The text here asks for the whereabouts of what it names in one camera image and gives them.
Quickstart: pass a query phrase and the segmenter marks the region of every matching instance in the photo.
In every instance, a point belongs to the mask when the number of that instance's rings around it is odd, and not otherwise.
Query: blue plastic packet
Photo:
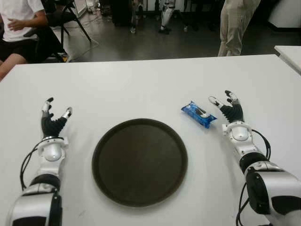
[[[205,126],[205,128],[207,129],[210,127],[210,122],[217,119],[213,115],[199,108],[193,101],[191,101],[187,106],[182,107],[181,110],[186,112],[193,119],[199,122],[199,124]]]

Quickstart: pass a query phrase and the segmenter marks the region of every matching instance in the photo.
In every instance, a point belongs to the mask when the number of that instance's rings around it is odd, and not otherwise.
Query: black tray
[[[169,197],[187,169],[187,152],[169,126],[150,119],[134,119],[109,130],[92,158],[94,179],[117,203],[142,207]]]

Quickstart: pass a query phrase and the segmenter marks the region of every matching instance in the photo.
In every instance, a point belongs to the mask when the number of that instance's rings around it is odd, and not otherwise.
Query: khaki pants
[[[261,0],[226,0],[221,13],[219,57],[239,56],[242,39]]]

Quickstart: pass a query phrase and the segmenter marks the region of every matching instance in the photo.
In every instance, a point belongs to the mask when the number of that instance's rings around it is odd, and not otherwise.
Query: table surface
[[[275,46],[275,50],[301,73],[301,46]]]
[[[73,226],[232,226],[243,175],[233,148],[222,136],[225,118],[208,101],[225,101],[224,90],[240,98],[245,120],[270,141],[271,160],[301,178],[301,78],[276,55],[192,58],[102,63],[18,65],[0,83],[0,225],[21,193],[23,158],[40,141],[40,109],[54,97],[60,116],[73,115],[61,135],[70,142],[63,165],[63,225]],[[181,107],[191,100],[216,116],[205,129]],[[170,198],[146,208],[109,200],[97,188],[91,170],[94,148],[110,128],[134,118],[171,126],[188,152],[184,182]],[[264,142],[254,136],[264,152]],[[25,173],[28,184],[37,170],[37,154]],[[248,206],[246,225],[267,223]]]

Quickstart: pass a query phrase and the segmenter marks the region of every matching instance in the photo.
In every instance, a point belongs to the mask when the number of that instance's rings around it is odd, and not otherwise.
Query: white t-shirt
[[[8,28],[8,19],[31,20],[36,12],[44,10],[41,0],[0,0],[0,14],[4,23],[3,40],[7,42],[36,39],[35,35],[26,38],[23,35],[32,28],[25,27],[20,31],[11,31]]]

